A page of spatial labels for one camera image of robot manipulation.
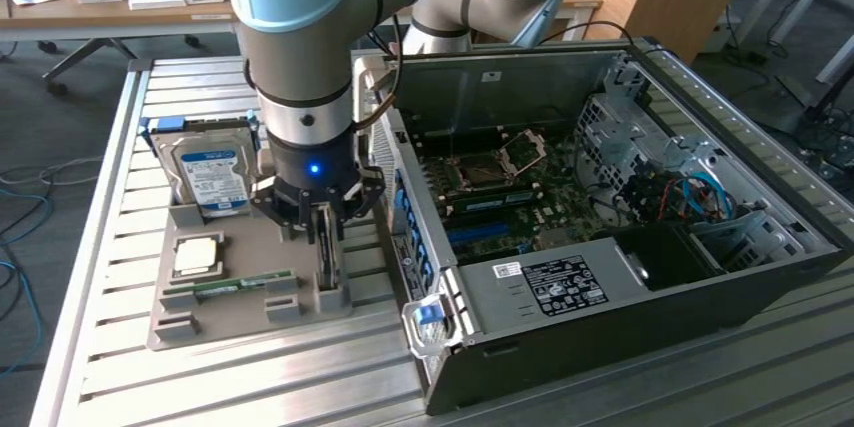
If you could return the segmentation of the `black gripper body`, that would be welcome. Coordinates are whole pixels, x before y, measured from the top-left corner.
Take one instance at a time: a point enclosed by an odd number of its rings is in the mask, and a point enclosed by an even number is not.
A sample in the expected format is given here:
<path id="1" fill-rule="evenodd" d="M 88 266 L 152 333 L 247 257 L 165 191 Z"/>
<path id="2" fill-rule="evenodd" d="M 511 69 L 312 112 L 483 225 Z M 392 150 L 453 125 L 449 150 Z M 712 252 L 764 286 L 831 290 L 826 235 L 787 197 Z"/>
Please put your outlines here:
<path id="1" fill-rule="evenodd" d="M 347 192 L 359 182 L 353 134 L 344 132 L 317 145 L 299 145 L 268 135 L 276 176 L 301 190 L 335 187 Z"/>

